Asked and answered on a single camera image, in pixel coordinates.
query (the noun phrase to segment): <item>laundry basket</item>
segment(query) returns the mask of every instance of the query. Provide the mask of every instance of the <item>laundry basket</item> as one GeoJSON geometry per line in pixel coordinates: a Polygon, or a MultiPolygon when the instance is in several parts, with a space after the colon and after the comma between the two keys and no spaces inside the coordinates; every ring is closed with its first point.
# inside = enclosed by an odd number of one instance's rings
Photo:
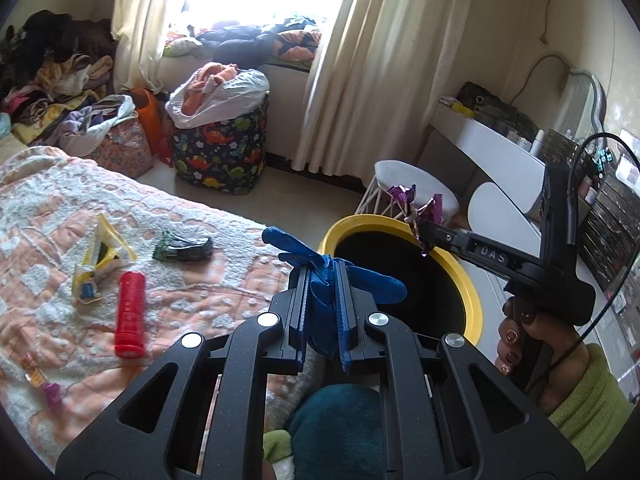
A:
{"type": "Polygon", "coordinates": [[[414,332],[441,338],[463,334],[477,344],[482,333],[482,307],[471,279],[447,251],[422,256],[404,222],[379,215],[353,215],[326,233],[319,253],[344,258],[355,265],[387,274],[404,283],[401,303],[380,305],[414,332]]]}
{"type": "Polygon", "coordinates": [[[260,106],[235,119],[174,127],[170,147],[178,176],[226,193],[249,193],[266,164],[268,108],[267,94],[260,106]]]}

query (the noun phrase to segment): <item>candy wrapper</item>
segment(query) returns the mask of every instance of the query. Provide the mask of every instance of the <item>candy wrapper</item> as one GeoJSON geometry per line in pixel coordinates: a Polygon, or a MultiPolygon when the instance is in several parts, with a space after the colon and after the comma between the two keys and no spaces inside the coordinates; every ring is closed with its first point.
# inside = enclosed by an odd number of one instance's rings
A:
{"type": "Polygon", "coordinates": [[[60,395],[60,385],[50,383],[37,365],[36,360],[30,352],[27,352],[20,361],[24,376],[29,384],[42,391],[47,401],[47,407],[51,413],[55,413],[62,408],[62,396],[60,395]]]}
{"type": "Polygon", "coordinates": [[[213,254],[213,238],[184,238],[171,231],[162,233],[154,259],[161,262],[202,262],[210,260],[213,254]]]}
{"type": "Polygon", "coordinates": [[[415,205],[415,184],[411,187],[405,186],[392,186],[387,191],[402,212],[404,222],[409,224],[411,232],[420,244],[422,249],[422,255],[426,256],[431,252],[433,247],[426,246],[420,240],[420,233],[418,232],[418,226],[424,221],[434,222],[438,225],[442,224],[442,194],[436,193],[433,198],[429,200],[425,205],[418,208],[415,205]]]}
{"type": "Polygon", "coordinates": [[[100,300],[96,283],[113,269],[123,267],[138,259],[122,235],[114,229],[102,213],[94,239],[84,254],[82,264],[76,266],[71,284],[73,297],[82,303],[100,300]]]}

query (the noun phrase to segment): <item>floor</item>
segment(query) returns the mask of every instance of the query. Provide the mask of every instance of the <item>floor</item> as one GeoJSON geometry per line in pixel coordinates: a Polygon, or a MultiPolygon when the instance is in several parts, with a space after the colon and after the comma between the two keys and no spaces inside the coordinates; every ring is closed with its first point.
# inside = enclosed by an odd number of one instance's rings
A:
{"type": "Polygon", "coordinates": [[[275,225],[313,249],[318,248],[334,222],[356,211],[362,198],[360,193],[273,168],[265,168],[251,193],[234,196],[187,184],[177,177],[174,168],[157,159],[137,181],[267,226],[275,225]]]}

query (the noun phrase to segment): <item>hand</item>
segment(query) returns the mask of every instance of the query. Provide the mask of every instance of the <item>hand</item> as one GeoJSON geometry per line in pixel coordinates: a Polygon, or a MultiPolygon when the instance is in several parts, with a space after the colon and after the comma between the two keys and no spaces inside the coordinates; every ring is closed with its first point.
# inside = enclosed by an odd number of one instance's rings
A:
{"type": "MultiPolygon", "coordinates": [[[[498,327],[500,341],[495,366],[503,374],[510,375],[522,360],[522,329],[533,338],[551,346],[554,351],[552,363],[580,339],[573,326],[544,312],[523,316],[522,327],[520,327],[513,320],[514,301],[523,300],[509,298],[506,301],[502,308],[506,319],[498,327]]],[[[538,402],[540,409],[547,415],[553,413],[582,380],[588,366],[589,351],[584,343],[580,343],[580,346],[551,372],[538,402]]]]}
{"type": "Polygon", "coordinates": [[[276,472],[265,459],[262,459],[262,480],[276,480],[276,472]]]}

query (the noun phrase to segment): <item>pink bag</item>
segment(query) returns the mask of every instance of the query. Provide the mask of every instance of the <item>pink bag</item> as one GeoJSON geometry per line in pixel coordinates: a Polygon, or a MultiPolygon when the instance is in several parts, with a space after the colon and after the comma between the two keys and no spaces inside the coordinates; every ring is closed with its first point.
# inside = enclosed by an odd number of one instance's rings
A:
{"type": "Polygon", "coordinates": [[[154,164],[145,131],[137,118],[114,126],[100,146],[85,158],[129,178],[140,176],[154,164]]]}

